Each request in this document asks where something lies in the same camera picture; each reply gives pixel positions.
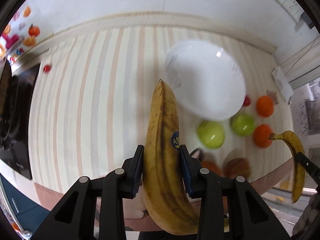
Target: green apple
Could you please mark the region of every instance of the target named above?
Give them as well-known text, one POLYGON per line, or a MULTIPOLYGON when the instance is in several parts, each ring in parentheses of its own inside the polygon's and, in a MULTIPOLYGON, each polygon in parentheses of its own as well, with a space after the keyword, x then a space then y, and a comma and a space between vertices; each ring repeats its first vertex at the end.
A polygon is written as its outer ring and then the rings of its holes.
POLYGON ((251 115, 241 113, 232 118, 231 128, 239 136, 250 136, 253 134, 256 125, 251 115))
POLYGON ((197 134, 202 143, 210 149, 220 148, 224 143, 224 132, 219 122, 203 121, 197 134))

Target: blue sticker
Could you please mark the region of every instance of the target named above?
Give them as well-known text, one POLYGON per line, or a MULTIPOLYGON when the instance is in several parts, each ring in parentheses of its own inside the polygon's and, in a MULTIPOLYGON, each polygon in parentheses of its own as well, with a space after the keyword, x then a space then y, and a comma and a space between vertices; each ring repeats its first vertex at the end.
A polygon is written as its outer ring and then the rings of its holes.
POLYGON ((173 135, 171 136, 171 144, 173 145, 173 147, 175 147, 176 149, 180 148, 180 144, 179 144, 179 131, 176 131, 173 133, 173 135))

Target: cabinet handle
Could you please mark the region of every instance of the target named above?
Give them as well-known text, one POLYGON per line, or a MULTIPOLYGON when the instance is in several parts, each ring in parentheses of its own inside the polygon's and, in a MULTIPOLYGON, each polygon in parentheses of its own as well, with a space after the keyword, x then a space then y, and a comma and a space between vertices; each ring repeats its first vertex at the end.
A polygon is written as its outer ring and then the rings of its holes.
POLYGON ((19 213, 19 209, 17 208, 17 204, 15 203, 13 197, 12 197, 11 199, 12 199, 12 202, 13 202, 14 207, 16 208, 17 213, 19 213))

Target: white bowl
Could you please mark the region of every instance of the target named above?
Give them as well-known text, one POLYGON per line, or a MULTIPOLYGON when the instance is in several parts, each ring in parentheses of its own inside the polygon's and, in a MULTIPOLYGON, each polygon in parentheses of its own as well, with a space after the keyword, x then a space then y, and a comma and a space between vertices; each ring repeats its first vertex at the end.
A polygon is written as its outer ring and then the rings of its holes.
POLYGON ((216 44, 180 41, 170 49, 164 65, 165 82, 190 112, 206 120, 221 121, 241 108, 246 94, 242 71, 216 44))

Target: yellow banana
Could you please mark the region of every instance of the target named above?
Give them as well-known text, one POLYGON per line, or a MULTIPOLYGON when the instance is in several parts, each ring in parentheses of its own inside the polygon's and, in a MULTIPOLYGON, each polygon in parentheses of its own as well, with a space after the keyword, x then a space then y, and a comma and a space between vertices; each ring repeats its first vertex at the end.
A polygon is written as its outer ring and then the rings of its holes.
POLYGON ((295 162, 294 157, 298 152, 302 152, 304 154, 303 146, 298 136, 292 131, 285 131, 282 134, 271 134, 270 139, 283 140, 291 151, 294 163, 292 201, 293 203, 296 203, 302 194, 306 170, 300 163, 295 162))
POLYGON ((179 165, 176 99, 162 80, 152 96, 142 183, 147 210, 159 227, 174 235, 197 233, 199 216, 186 196, 179 165))

